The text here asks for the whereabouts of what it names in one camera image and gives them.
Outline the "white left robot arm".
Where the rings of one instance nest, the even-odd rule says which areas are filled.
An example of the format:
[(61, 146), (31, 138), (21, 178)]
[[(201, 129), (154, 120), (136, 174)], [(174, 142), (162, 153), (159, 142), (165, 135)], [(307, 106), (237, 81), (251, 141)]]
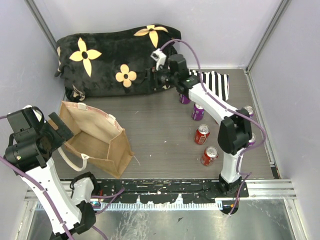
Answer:
[(12, 134), (1, 161), (32, 189), (42, 204), (52, 227), (52, 240), (70, 240), (96, 223), (91, 198), (100, 193), (100, 185), (91, 172), (75, 177), (68, 195), (59, 179), (52, 158), (74, 134), (55, 113), (49, 115), (57, 128), (46, 121), (42, 111), (27, 105), (6, 115)]

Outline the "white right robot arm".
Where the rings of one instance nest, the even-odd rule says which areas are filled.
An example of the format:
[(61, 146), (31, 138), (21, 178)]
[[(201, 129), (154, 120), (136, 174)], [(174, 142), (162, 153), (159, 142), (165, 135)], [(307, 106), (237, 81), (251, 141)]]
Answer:
[(222, 99), (215, 97), (206, 84), (201, 82), (201, 73), (191, 74), (186, 59), (181, 54), (167, 57), (159, 49), (150, 57), (156, 62), (155, 84), (169, 84), (176, 90), (199, 104), (219, 125), (217, 142), (223, 152), (223, 166), (218, 177), (218, 188), (225, 197), (238, 192), (242, 183), (239, 166), (241, 152), (252, 139), (250, 115), (245, 108), (237, 109)]

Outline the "brown burlap canvas bag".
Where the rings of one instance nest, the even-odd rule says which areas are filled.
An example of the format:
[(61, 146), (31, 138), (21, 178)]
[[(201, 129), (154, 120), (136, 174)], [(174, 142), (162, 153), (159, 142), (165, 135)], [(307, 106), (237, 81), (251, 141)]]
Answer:
[(72, 169), (81, 172), (91, 163), (117, 179), (122, 176), (134, 153), (113, 115), (85, 103), (62, 101), (59, 117), (73, 133), (65, 149), (82, 160), (81, 167), (75, 165), (59, 147), (57, 151)]

